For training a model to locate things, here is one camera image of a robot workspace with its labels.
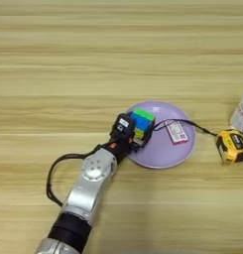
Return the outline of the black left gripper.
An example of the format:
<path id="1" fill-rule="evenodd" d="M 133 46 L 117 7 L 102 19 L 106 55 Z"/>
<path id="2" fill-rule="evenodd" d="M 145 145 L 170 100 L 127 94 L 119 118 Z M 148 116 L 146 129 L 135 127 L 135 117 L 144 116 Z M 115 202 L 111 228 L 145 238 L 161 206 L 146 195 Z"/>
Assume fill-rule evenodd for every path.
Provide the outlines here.
<path id="1" fill-rule="evenodd" d="M 133 112 L 128 112 L 127 114 L 130 118 L 135 119 Z M 141 148 L 144 148 L 147 145 L 153 135 L 154 127 L 154 121 L 140 122 L 136 126 L 134 130 L 135 134 L 132 134 L 128 140 L 133 152 L 138 152 Z"/>

